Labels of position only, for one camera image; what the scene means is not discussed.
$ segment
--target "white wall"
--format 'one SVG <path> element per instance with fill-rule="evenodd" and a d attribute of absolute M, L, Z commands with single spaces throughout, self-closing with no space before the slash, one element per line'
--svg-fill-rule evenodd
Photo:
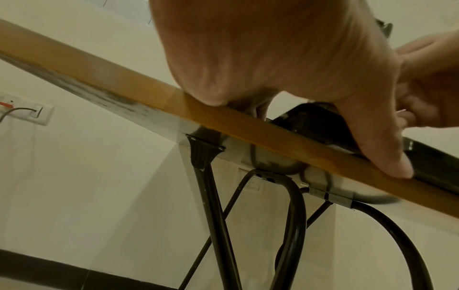
<path fill-rule="evenodd" d="M 392 46 L 447 24 L 424 0 L 369 0 L 376 16 L 394 24 Z M 458 129 L 411 129 L 405 135 L 459 157 Z M 459 288 L 459 237 L 388 214 L 411 238 L 430 271 L 436 290 Z M 336 290 L 411 289 L 408 267 L 389 234 L 365 214 L 337 208 L 335 233 Z"/>
<path fill-rule="evenodd" d="M 175 84 L 152 27 L 80 0 L 0 1 L 0 18 Z M 0 90 L 55 106 L 0 125 L 0 248 L 178 287 L 208 236 L 189 151 L 0 62 Z M 215 161 L 225 204 L 238 167 Z M 319 200 L 309 197 L 309 213 Z M 245 289 L 266 289 L 288 197 L 267 184 L 229 218 Z M 307 234 L 295 289 L 331 289 L 334 209 Z M 219 289 L 209 255 L 191 289 Z"/>

